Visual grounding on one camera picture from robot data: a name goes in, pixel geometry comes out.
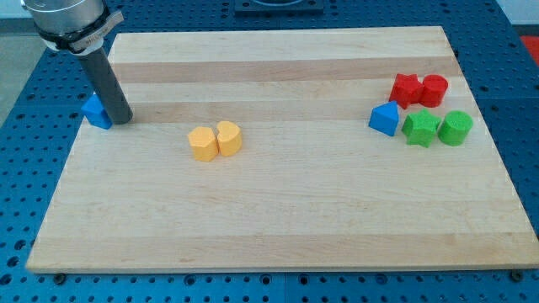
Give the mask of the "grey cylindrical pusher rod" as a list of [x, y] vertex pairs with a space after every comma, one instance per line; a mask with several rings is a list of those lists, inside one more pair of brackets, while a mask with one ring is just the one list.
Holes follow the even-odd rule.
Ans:
[[103, 48], [79, 56], [78, 60], [100, 98], [106, 114], [115, 125], [131, 121], [133, 113]]

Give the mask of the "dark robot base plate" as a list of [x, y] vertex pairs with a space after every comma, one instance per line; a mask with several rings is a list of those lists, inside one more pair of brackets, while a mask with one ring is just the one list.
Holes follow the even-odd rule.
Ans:
[[323, 0], [235, 0], [236, 15], [256, 13], [322, 13]]

